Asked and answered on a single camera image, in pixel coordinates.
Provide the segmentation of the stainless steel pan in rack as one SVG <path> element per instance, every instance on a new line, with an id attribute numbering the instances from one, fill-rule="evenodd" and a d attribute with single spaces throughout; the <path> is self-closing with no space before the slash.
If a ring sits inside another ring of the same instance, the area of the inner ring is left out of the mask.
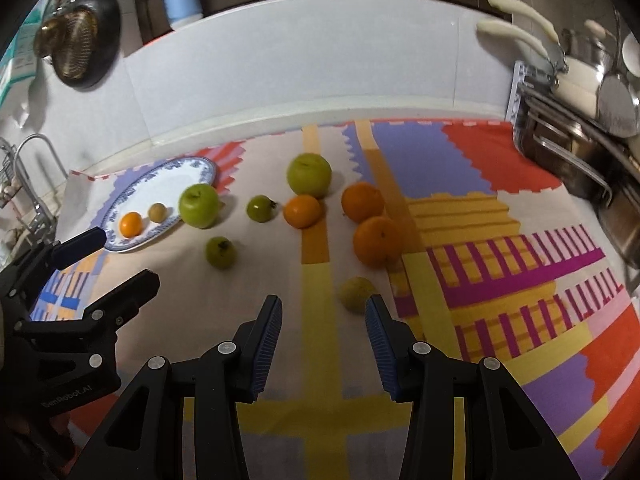
<path id="1" fill-rule="evenodd" d="M 597 205 L 612 202 L 611 156 L 578 122 L 541 99 L 521 97 L 514 143 L 526 158 L 557 177 L 570 194 Z"/>

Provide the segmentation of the colourful patterned table mat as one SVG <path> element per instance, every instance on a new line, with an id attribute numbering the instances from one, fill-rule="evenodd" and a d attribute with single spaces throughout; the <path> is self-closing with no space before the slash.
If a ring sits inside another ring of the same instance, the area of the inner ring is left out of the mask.
<path id="1" fill-rule="evenodd" d="M 196 358 L 282 300 L 265 392 L 239 410 L 254 478 L 398 475 L 410 408 L 380 382 L 372 294 L 422 346 L 503 362 L 580 478 L 604 478 L 638 431 L 634 300 L 505 122 L 313 125 L 73 172 L 58 235 L 90 226 L 110 248 L 55 272 L 34 317 L 76 320 L 156 272 L 160 291 L 119 335 L 122 379 L 156 354 Z"/>

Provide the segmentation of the black frying pan hanging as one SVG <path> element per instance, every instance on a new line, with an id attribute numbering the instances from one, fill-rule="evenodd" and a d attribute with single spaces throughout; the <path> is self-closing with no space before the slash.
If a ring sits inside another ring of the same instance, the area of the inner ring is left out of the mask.
<path id="1" fill-rule="evenodd" d="M 96 48 L 92 52 L 85 76 L 79 80 L 70 80 L 62 76 L 58 78 L 70 88 L 85 90 L 98 84 L 111 69 L 119 49 L 122 16 L 117 0 L 75 0 L 60 14 L 80 8 L 91 11 L 98 21 Z"/>

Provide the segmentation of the teal white paper box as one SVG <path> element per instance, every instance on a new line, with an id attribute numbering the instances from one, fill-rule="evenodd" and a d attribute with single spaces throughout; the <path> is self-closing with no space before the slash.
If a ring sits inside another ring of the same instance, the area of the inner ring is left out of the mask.
<path id="1" fill-rule="evenodd" d="M 34 40 L 41 20 L 41 10 L 33 8 L 2 56 L 1 118 L 11 116 L 17 107 L 26 103 L 28 89 L 37 73 Z"/>

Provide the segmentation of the small orange mandarin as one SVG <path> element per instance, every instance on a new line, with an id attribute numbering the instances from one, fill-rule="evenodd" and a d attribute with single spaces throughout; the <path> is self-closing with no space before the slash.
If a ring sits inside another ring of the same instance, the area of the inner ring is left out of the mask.
<path id="1" fill-rule="evenodd" d="M 311 195 L 297 195 L 283 209 L 283 217 L 289 226 L 303 230 L 316 224 L 323 214 L 320 202 Z"/>
<path id="2" fill-rule="evenodd" d="M 135 211 L 128 212 L 120 218 L 118 227 L 120 234 L 128 240 L 137 237 L 144 230 L 142 215 Z"/>

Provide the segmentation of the stainless steel pot lower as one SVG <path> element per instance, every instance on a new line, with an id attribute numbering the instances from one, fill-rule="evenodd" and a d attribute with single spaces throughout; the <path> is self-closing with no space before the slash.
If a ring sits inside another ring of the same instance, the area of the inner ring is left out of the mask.
<path id="1" fill-rule="evenodd" d="M 634 269 L 639 269 L 639 193 L 631 185 L 622 186 L 608 206 L 597 210 L 601 228 L 616 252 Z"/>

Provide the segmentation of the steel pot with lid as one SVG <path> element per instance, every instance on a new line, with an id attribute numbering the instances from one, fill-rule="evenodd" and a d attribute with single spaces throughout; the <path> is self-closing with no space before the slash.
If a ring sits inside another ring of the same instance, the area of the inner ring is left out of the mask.
<path id="1" fill-rule="evenodd" d="M 614 63 L 614 55 L 606 48 L 605 40 L 616 36 L 595 20 L 584 21 L 584 30 L 564 28 L 560 33 L 566 54 L 592 66 L 600 72 L 608 72 Z"/>

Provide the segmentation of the orange mandarin back right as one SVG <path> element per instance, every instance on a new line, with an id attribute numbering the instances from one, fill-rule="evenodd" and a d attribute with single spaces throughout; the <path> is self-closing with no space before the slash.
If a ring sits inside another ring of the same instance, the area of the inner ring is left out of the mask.
<path id="1" fill-rule="evenodd" d="M 368 182 L 357 182 L 344 189 L 341 197 L 344 215 L 356 223 L 380 216 L 385 209 L 381 191 Z"/>

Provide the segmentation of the yellow-green apple at back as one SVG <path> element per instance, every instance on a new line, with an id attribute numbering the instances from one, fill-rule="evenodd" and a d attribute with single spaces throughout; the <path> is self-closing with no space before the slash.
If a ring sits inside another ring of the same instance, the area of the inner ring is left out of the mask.
<path id="1" fill-rule="evenodd" d="M 286 180 L 296 195 L 310 195 L 323 198 L 329 193 L 332 168 L 319 154 L 303 153 L 288 165 Z"/>

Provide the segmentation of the brown kiwi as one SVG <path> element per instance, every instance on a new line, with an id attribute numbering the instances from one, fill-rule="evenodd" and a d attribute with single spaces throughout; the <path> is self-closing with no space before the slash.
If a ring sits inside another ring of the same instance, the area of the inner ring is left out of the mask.
<path id="1" fill-rule="evenodd" d="M 371 281 L 362 276 L 354 276 L 341 284 L 337 297 L 348 312 L 364 315 L 367 301 L 377 294 L 378 290 Z"/>
<path id="2" fill-rule="evenodd" d="M 154 203 L 148 210 L 149 220 L 153 223 L 162 224 L 167 217 L 167 208 L 162 203 Z"/>

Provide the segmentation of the blue white porcelain plate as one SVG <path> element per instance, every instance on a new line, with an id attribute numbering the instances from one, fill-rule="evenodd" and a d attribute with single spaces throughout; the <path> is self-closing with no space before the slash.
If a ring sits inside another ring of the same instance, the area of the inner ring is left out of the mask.
<path id="1" fill-rule="evenodd" d="M 184 156 L 166 160 L 145 170 L 120 191 L 106 208 L 100 222 L 105 232 L 104 249 L 108 252 L 130 252 L 166 234 L 180 221 L 179 200 L 182 192 L 194 184 L 213 184 L 217 177 L 215 163 L 202 156 Z M 160 203 L 167 212 L 165 219 L 154 222 L 148 212 Z M 142 217 L 143 230 L 128 238 L 120 232 L 120 220 L 136 212 Z"/>

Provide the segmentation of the white dish rack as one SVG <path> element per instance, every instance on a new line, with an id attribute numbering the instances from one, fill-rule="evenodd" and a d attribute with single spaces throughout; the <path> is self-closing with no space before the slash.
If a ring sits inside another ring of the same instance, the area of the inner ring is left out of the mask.
<path id="1" fill-rule="evenodd" d="M 625 151 L 622 142 L 615 140 L 614 136 L 595 120 L 544 93 L 544 90 L 547 90 L 546 78 L 547 74 L 543 70 L 538 70 L 523 61 L 516 61 L 514 64 L 506 120 L 512 124 L 516 149 L 525 155 L 526 120 L 528 112 L 537 107 L 544 116 L 576 130 L 586 139 L 599 144 L 616 160 L 616 164 L 626 171 L 631 180 L 639 182 L 639 163 Z"/>

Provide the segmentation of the large orange mandarin right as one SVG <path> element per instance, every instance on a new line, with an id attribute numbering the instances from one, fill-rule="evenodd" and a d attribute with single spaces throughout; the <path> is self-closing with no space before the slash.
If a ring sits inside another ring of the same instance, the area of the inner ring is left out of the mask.
<path id="1" fill-rule="evenodd" d="M 392 219 L 371 217 L 357 226 L 352 236 L 352 249 L 365 266 L 382 268 L 399 260 L 404 250 L 404 240 Z"/>

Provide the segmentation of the green apple near plate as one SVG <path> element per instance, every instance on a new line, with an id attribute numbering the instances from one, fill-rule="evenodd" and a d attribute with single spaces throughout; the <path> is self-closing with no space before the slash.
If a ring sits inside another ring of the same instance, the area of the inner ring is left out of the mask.
<path id="1" fill-rule="evenodd" d="M 182 192 L 178 209 L 184 223 L 204 230 L 215 223 L 220 211 L 220 199 L 210 184 L 198 183 Z"/>

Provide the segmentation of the brass strainer hanging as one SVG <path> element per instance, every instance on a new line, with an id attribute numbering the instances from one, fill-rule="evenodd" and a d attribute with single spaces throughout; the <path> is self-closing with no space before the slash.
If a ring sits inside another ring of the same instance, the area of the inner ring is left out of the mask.
<path id="1" fill-rule="evenodd" d="M 45 21 L 36 32 L 34 52 L 38 58 L 50 58 L 58 76 L 79 80 L 88 70 L 97 36 L 96 17 L 80 8 Z"/>

